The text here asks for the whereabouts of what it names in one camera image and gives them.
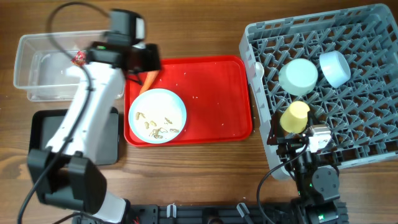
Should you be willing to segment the yellow plastic cup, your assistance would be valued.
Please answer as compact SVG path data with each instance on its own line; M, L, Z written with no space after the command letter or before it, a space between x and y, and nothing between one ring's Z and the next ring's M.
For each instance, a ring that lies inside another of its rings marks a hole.
M303 101L291 103L280 117L282 129L288 133L301 133L307 125L309 111L309 105Z

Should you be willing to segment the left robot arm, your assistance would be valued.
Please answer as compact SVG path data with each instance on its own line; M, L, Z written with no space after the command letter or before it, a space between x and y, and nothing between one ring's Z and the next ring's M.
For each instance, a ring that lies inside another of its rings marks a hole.
M101 133L126 76L158 71L161 65L157 46L145 43L141 15L114 9L109 18L105 40L93 42L85 63L71 68L80 84L60 127L44 150L29 151L27 165L30 195L39 202L98 222L122 223L130 204L107 189L96 166Z

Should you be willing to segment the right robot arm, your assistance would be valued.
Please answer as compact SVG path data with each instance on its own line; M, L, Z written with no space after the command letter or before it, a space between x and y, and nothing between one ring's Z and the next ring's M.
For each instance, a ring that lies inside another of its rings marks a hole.
M271 171L288 166L294 173L298 198L288 203L290 219L294 223L340 223L339 172L336 166L321 162L317 153L331 141L331 130L321 124L311 112L307 124L297 137L286 137L280 124L280 116L271 116L271 129L267 138L270 146L279 146L279 155L289 159Z

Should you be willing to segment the orange carrot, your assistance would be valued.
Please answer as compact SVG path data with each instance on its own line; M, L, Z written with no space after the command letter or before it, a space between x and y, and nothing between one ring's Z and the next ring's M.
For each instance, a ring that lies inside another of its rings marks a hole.
M147 90L149 90L149 88L152 86L152 84L155 81L155 79L158 76L158 74L159 74L159 70L147 72L146 79L144 80L142 88L141 88L141 90L139 92L140 95L142 93L146 92Z

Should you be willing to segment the red snack wrapper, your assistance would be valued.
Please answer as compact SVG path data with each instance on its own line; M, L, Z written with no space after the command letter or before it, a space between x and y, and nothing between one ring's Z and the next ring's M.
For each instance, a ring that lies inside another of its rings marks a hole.
M86 64L86 53L84 51L78 51L71 62L79 67L84 66Z

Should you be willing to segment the light blue bowl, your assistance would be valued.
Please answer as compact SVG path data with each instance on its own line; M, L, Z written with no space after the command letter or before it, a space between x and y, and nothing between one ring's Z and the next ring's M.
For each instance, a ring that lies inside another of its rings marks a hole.
M319 57L321 70L327 82L338 88L351 78L351 70L344 55L338 51L327 52Z

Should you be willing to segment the mint green bowl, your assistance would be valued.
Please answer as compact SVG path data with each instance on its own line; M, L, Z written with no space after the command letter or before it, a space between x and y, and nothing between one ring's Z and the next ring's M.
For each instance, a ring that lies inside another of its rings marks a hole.
M302 96L310 93L318 80L318 70L309 60L298 58L279 71L279 84L289 94Z

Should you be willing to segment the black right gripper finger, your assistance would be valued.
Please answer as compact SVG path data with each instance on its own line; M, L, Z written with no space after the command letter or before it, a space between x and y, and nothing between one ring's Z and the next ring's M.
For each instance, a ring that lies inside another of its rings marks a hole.
M278 113L274 113L271 116L270 124L271 128L267 138L267 145L276 146L283 144L285 141L285 136L280 125L280 115Z
M316 116L311 111L309 111L307 113L307 116L308 116L308 121L307 121L307 127L308 128L311 127L311 126L320 124L319 120L316 118Z

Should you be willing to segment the light blue plate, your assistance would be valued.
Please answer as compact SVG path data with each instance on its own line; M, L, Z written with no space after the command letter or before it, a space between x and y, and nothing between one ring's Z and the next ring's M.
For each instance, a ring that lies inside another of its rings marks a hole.
M144 113L136 120L136 113ZM165 117L173 124L167 124ZM134 135L144 143L163 144L175 139L184 129L187 121L187 109L182 99L174 92L162 88L148 90L139 95L131 104L128 113L128 123ZM157 128L175 128L180 133L172 139L154 139L149 133Z

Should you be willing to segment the white plastic spoon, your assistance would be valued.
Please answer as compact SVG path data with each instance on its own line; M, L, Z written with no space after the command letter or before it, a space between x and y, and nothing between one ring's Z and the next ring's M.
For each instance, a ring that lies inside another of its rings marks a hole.
M255 70L256 70L256 76L262 80L264 76L264 67L261 62L256 62L255 63Z

